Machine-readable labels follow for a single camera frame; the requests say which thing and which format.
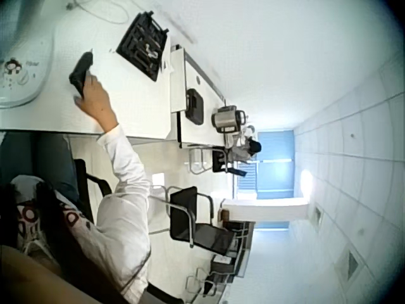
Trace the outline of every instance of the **sleeve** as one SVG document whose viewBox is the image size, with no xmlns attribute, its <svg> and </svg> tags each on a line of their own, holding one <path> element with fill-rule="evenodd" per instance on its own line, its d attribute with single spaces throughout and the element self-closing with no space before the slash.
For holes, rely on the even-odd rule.
<svg viewBox="0 0 405 304">
<path fill-rule="evenodd" d="M 100 203 L 97 227 L 106 238 L 113 263 L 125 277 L 150 250 L 147 227 L 150 182 L 120 126 L 102 135 L 98 143 L 107 151 L 119 181 L 115 192 Z"/>
</svg>

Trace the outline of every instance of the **black organizer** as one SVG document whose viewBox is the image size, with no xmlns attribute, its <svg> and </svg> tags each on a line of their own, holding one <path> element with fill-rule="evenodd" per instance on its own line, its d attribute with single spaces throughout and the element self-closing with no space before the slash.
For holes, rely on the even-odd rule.
<svg viewBox="0 0 405 304">
<path fill-rule="evenodd" d="M 136 16 L 116 52 L 156 81 L 169 30 L 163 30 L 152 15 L 150 11 Z"/>
</svg>

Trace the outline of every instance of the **kettle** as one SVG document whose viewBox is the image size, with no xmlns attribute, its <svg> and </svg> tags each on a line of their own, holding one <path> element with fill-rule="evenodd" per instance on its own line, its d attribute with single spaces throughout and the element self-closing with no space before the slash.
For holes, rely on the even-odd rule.
<svg viewBox="0 0 405 304">
<path fill-rule="evenodd" d="M 212 114 L 211 122 L 218 133 L 240 132 L 240 127 L 246 124 L 246 114 L 237 110 L 236 106 L 223 106 L 217 113 Z"/>
</svg>

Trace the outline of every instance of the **floor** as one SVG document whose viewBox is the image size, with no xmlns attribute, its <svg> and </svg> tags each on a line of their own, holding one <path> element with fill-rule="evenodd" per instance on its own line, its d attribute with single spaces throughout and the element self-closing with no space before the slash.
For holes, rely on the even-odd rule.
<svg viewBox="0 0 405 304">
<path fill-rule="evenodd" d="M 108 155 L 100 147 L 94 137 L 70 137 L 70 145 L 74 158 L 82 158 L 86 162 L 87 170 L 92 175 L 106 179 L 114 189 L 118 180 L 113 175 Z M 200 193 L 209 194 L 213 197 L 215 210 L 218 210 L 223 198 L 232 197 L 232 178 L 223 173 L 213 174 L 205 172 L 194 175 L 189 171 L 189 154 L 187 150 L 180 149 L 176 142 L 156 142 L 134 146 L 135 152 L 145 165 L 148 178 L 155 184 L 165 186 L 190 187 L 197 186 Z M 197 170 L 200 163 L 199 155 L 193 156 L 192 163 Z M 204 155 L 207 160 L 205 166 L 209 166 L 209 155 Z M 90 203 L 93 216 L 97 218 L 97 208 L 101 201 L 101 192 L 97 185 L 89 182 Z M 154 190 L 152 195 L 159 196 L 161 191 Z M 209 205 L 204 200 L 199 200 L 197 221 L 209 222 Z M 192 293 L 185 290 L 188 276 L 196 273 L 197 267 L 209 269 L 211 253 L 194 247 L 189 248 L 187 243 L 173 241 L 170 238 L 169 218 L 164 204 L 151 198 L 148 211 L 149 231 L 152 246 L 151 263 L 149 264 L 149 282 L 168 294 L 190 300 Z M 214 223 L 216 223 L 217 211 L 215 211 Z M 195 280 L 190 280 L 190 290 L 197 291 Z"/>
</svg>

